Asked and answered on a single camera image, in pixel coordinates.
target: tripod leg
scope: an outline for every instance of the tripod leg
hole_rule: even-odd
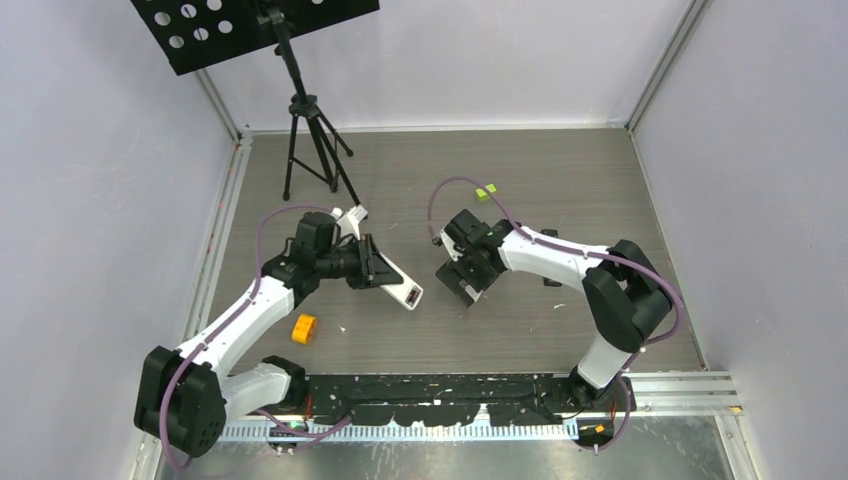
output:
[[[291,187],[291,169],[294,164],[294,142],[297,139],[297,115],[292,115],[292,131],[289,134],[289,156],[286,159],[286,188],[283,190],[283,200],[289,201]]]
[[[324,122],[324,125],[327,125],[327,129],[330,130],[330,133],[333,134],[333,138],[335,138],[337,142],[342,144],[342,148],[345,149],[345,153],[347,153],[347,156],[352,157],[353,150],[351,150],[350,147],[348,147],[347,144],[344,143],[344,140],[342,140],[342,136],[339,135],[339,132],[337,132],[335,128],[333,128],[333,124],[331,124],[330,121],[327,120],[327,117],[324,115],[324,112],[321,111],[321,108],[318,108],[318,118],[320,118],[321,121]]]
[[[307,118],[306,124],[309,125],[309,133],[312,135],[312,142],[315,143],[315,150],[318,151],[318,160],[321,161],[321,168],[324,169],[324,181],[327,182],[327,185],[330,186],[330,191],[334,192],[333,189],[333,171],[330,170],[330,162],[327,160],[327,152],[324,150],[324,141],[322,140],[324,136],[324,129],[321,128],[321,124],[318,123],[317,118]]]
[[[350,183],[350,178],[347,177],[347,172],[345,172],[344,167],[342,166],[342,162],[339,161],[339,156],[335,150],[330,148],[330,139],[327,138],[327,134],[324,130],[320,131],[321,138],[324,143],[327,145],[328,150],[330,150],[330,157],[333,159],[333,163],[336,165],[336,176],[341,176],[342,181],[345,183],[345,187],[347,187],[348,193],[350,193],[350,198],[353,199],[353,203],[356,205],[361,205],[362,202],[359,201],[359,196],[356,194],[356,190],[353,189],[353,185]]]

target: robotic arm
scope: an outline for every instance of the robotic arm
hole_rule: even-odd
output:
[[[194,338],[174,350],[160,346],[150,352],[139,386],[136,427],[158,437],[159,416],[165,414],[170,443],[198,457],[212,447],[228,421],[266,405],[300,406],[308,389],[305,372],[288,360],[267,357],[248,372],[229,374],[247,349],[314,292],[321,280],[344,278],[354,290],[380,287],[413,310],[423,290],[377,249],[370,234],[360,233],[359,223],[366,215],[362,206],[346,213],[336,209],[332,214],[305,214],[287,241],[289,247],[262,266],[260,288],[252,300],[251,285]],[[239,308],[241,313],[227,325]],[[214,341],[193,359],[168,411],[161,412],[165,388],[178,366],[210,336]]]
[[[522,229],[532,238],[540,234]],[[440,232],[450,259],[436,276],[471,306],[507,270],[535,273],[586,295],[598,333],[574,368],[567,385],[573,403],[591,408],[604,396],[613,378],[638,352],[663,318],[671,300],[645,275],[615,262],[585,255],[601,252],[635,261],[654,270],[633,242],[614,247],[589,246],[547,237],[547,241],[584,252],[570,254],[534,243],[513,230],[507,220],[493,227],[463,210]],[[619,282],[626,284],[622,288]]]

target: white wall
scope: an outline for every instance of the white wall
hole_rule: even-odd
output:
[[[231,149],[129,1],[4,5],[0,478],[126,478]]]
[[[689,0],[380,3],[292,41],[336,127],[623,124]],[[210,72],[240,126],[290,128],[272,48]]]
[[[848,456],[848,3],[712,2],[637,130],[692,322],[766,478]]]

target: orange connector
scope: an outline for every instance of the orange connector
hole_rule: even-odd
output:
[[[297,323],[294,324],[292,330],[292,340],[297,343],[309,345],[312,340],[312,335],[315,334],[315,327],[318,326],[318,319],[312,315],[301,314],[297,317]]]

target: gray wood grain tabletop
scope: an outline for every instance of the gray wood grain tabletop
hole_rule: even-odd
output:
[[[247,370],[280,355],[311,373],[567,372],[595,335],[585,298],[542,279],[507,273],[466,309],[435,277],[447,258],[430,243],[427,201],[451,175],[494,183],[514,216],[560,237],[612,245],[635,241],[659,272],[673,279],[645,180],[623,130],[525,130],[421,133],[356,133],[345,140],[355,151],[342,162],[364,206],[363,224],[380,249],[424,288],[409,312],[379,289],[352,291],[344,281],[325,281],[293,314],[275,324],[239,362]],[[250,284],[254,236],[260,219],[282,201],[288,136],[257,136],[225,252],[212,306],[213,320]],[[298,136],[297,157],[320,169],[308,134]],[[295,168],[290,203],[348,208],[344,186],[331,194],[319,180]],[[474,187],[446,186],[434,210],[438,227],[462,208],[494,224],[493,202],[477,203]],[[279,253],[302,212],[281,215],[263,236],[262,258]],[[312,343],[290,339],[299,313],[318,317]],[[660,330],[671,326],[669,315]],[[697,370],[687,324],[672,339],[651,347],[635,371]]]

